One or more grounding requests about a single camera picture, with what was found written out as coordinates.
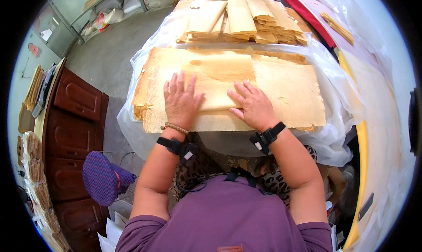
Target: yellow paper sheet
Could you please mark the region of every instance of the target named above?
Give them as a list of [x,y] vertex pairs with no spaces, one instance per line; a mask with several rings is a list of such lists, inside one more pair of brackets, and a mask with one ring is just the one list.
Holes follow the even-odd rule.
[[255,35],[256,27],[245,0],[227,1],[228,22],[231,35]]
[[303,34],[303,31],[299,28],[298,24],[296,24],[285,11],[284,7],[280,2],[273,1],[273,0],[262,0],[268,9],[273,13],[274,17],[276,18],[277,24],[279,24],[284,29],[289,29],[298,32],[299,34]]
[[274,22],[276,19],[262,0],[245,0],[255,20]]
[[260,44],[277,43],[278,39],[272,33],[257,32],[255,42]]
[[186,81],[192,75],[197,76],[196,92],[206,93],[199,111],[240,107],[227,96],[227,89],[233,86],[234,81],[249,80],[251,84],[256,84],[250,55],[202,56],[182,64],[182,70],[186,73]]
[[[277,116],[287,127],[310,129],[325,125],[324,104],[312,65],[291,65],[274,57],[259,57],[259,54],[285,57],[292,62],[305,64],[298,54],[271,53],[251,50],[199,50],[153,48],[137,83],[132,104],[135,115],[143,119],[147,133],[161,132],[166,119],[162,86],[171,79],[173,72],[191,60],[209,55],[233,55],[250,53],[256,75],[256,85],[273,103]],[[243,131],[251,130],[227,110],[201,112],[191,131]]]
[[227,5],[226,1],[212,1],[204,3],[203,7],[193,11],[190,17],[187,34],[208,35]]
[[179,33],[177,34],[176,42],[177,43],[184,43],[187,40],[187,33],[186,30],[189,27],[190,23],[190,13],[187,13],[183,16],[182,19],[182,26],[180,27]]

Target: shirt label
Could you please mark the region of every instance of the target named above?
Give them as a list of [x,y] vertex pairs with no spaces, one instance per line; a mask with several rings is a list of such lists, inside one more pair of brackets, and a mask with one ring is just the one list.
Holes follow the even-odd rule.
[[243,252],[242,246],[218,247],[217,252]]

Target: hand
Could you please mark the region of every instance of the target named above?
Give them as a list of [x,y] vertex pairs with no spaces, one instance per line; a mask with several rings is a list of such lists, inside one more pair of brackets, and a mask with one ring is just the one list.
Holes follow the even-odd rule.
[[237,118],[260,132],[273,128],[280,122],[271,101],[259,88],[247,81],[243,85],[235,81],[235,89],[237,92],[228,90],[227,95],[243,107],[243,112],[237,108],[229,109]]
[[192,76],[184,90],[184,72],[174,73],[170,83],[164,84],[167,121],[189,130],[192,126],[204,93],[194,96],[196,76]]

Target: woman's right hand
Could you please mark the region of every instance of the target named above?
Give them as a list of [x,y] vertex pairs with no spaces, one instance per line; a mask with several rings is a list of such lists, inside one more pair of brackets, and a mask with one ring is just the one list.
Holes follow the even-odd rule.
[[243,84],[235,81],[234,86],[237,92],[227,90],[227,95],[243,108],[243,112],[238,108],[229,109],[237,118],[260,132],[273,128],[280,122],[271,101],[263,91],[247,81]]

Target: red cloth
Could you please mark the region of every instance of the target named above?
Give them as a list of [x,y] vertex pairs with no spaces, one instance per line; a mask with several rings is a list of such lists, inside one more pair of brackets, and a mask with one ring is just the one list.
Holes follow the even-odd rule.
[[298,12],[307,22],[309,22],[316,31],[324,38],[329,47],[335,48],[335,43],[321,23],[299,0],[285,0],[293,9]]

